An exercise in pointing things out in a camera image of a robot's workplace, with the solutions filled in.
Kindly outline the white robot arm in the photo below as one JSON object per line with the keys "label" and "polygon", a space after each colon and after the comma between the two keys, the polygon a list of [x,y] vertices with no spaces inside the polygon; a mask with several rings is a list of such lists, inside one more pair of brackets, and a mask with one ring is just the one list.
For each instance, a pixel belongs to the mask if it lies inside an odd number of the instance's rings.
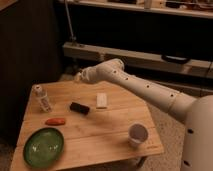
{"label": "white robot arm", "polygon": [[213,171],[213,95],[193,97],[130,75],[120,59],[82,69],[77,79],[87,84],[116,84],[185,125],[180,171]]}

